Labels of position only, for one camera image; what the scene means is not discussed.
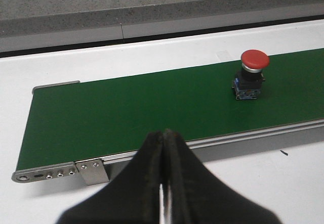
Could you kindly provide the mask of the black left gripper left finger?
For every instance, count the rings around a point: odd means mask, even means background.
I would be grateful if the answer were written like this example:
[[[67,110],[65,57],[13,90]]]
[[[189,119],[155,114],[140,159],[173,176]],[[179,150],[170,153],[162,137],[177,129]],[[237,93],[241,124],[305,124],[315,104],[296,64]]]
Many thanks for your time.
[[[58,223],[159,223],[163,134],[147,135],[126,167],[98,193],[66,210]]]

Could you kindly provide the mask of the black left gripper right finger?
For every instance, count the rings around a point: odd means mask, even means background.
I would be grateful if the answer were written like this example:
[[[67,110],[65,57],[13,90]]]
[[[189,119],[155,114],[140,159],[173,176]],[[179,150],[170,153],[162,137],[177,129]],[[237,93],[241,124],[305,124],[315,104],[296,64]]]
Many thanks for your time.
[[[164,132],[167,223],[279,223],[270,210],[215,177],[179,133]]]

